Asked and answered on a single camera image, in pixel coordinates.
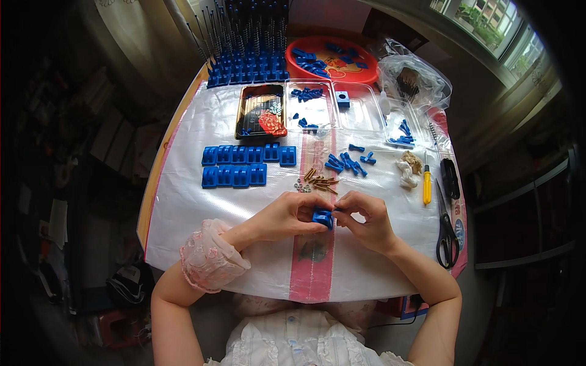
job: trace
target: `scissors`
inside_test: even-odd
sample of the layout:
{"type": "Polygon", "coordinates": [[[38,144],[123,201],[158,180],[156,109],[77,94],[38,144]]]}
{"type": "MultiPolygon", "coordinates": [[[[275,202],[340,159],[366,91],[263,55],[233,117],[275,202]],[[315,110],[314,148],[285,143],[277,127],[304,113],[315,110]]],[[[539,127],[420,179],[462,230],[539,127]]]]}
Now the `scissors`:
{"type": "Polygon", "coordinates": [[[441,194],[440,184],[438,180],[435,180],[435,187],[438,191],[438,202],[439,202],[439,239],[438,245],[435,248],[435,253],[438,257],[438,263],[444,267],[445,269],[452,268],[456,261],[458,260],[458,255],[460,255],[460,244],[458,243],[458,238],[456,237],[456,233],[452,228],[452,223],[449,220],[448,212],[445,209],[445,201],[444,196],[441,194]],[[452,245],[456,248],[456,254],[452,252],[452,245]],[[445,263],[442,262],[440,257],[440,248],[444,248],[444,258],[445,263]]]}

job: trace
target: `red round tray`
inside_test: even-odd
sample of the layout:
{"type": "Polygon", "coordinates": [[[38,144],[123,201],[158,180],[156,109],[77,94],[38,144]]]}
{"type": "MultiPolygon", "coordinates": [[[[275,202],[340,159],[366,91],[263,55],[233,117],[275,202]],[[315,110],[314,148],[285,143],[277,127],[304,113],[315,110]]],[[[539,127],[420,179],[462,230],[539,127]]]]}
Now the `red round tray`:
{"type": "Polygon", "coordinates": [[[353,42],[330,36],[300,38],[287,47],[285,59],[288,64],[287,71],[289,71],[291,78],[323,78],[305,71],[297,65],[297,62],[295,62],[295,55],[291,51],[295,47],[306,53],[315,53],[318,60],[325,62],[328,65],[325,71],[330,75],[332,81],[374,84],[379,79],[376,73],[376,59],[372,57],[370,53],[353,42]],[[338,45],[345,50],[354,47],[358,52],[359,58],[353,59],[355,63],[347,64],[340,59],[340,56],[349,56],[348,53],[337,54],[334,51],[328,50],[325,46],[327,42],[338,45]],[[356,66],[356,61],[367,64],[369,68],[358,68],[356,66]]]}

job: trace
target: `pink lace sleeve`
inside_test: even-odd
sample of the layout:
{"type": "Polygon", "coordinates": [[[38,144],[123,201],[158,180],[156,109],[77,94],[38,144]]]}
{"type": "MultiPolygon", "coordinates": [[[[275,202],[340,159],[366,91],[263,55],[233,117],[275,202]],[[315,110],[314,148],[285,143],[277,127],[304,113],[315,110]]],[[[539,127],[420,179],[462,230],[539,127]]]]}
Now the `pink lace sleeve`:
{"type": "Polygon", "coordinates": [[[207,293],[220,288],[250,269],[250,262],[220,236],[230,227],[222,220],[204,220],[179,248],[183,275],[191,287],[207,293]]]}

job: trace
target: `yellow screwdriver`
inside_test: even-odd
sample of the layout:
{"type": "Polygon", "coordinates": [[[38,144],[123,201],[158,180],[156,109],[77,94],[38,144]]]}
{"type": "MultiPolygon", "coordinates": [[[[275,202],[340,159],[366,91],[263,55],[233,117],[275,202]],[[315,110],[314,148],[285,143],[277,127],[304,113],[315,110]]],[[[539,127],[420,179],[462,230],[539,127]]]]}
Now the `yellow screwdriver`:
{"type": "Polygon", "coordinates": [[[423,203],[431,202],[431,173],[430,166],[427,165],[427,152],[425,153],[425,167],[423,172],[423,203]]]}

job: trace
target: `hand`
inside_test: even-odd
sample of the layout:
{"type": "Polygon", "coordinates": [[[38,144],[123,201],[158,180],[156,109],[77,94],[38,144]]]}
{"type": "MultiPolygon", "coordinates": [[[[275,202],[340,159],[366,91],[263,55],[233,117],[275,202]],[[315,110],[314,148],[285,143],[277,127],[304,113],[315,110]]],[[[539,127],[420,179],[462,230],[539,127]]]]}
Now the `hand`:
{"type": "Polygon", "coordinates": [[[314,206],[333,210],[334,206],[316,193],[285,192],[259,213],[226,231],[222,237],[241,251],[255,241],[276,241],[300,234],[326,231],[313,223],[314,206]]]}
{"type": "Polygon", "coordinates": [[[398,238],[393,232],[383,200],[364,193],[350,191],[336,204],[342,211],[332,212],[338,226],[347,227],[366,248],[385,254],[393,249],[398,238]],[[362,224],[350,214],[358,212],[366,221],[362,224]]]}

